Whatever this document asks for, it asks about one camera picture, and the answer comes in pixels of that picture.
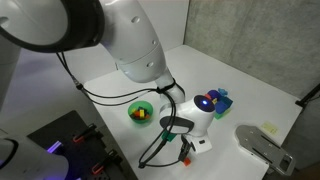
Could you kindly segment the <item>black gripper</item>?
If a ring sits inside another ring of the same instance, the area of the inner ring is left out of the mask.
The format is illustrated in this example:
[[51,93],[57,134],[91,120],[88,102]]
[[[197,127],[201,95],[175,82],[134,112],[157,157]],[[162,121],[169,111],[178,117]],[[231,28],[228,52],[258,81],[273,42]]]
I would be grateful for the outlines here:
[[188,157],[188,154],[189,154],[190,150],[193,148],[193,145],[191,143],[189,143],[188,140],[184,136],[181,136],[181,141],[182,141],[182,146],[180,149],[178,160],[183,162],[184,159]]

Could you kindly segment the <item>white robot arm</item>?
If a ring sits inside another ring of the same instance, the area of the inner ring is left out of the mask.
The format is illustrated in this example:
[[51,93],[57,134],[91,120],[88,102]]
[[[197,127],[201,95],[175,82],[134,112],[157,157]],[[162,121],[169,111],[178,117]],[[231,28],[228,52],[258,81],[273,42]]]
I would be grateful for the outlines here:
[[151,160],[178,134],[183,145],[178,160],[190,151],[212,149],[208,128],[214,105],[204,95],[185,99],[166,64],[157,33],[137,0],[0,0],[1,36],[35,52],[55,53],[65,63],[70,50],[102,45],[120,70],[137,83],[155,82],[162,99],[162,131],[143,152],[139,168]]

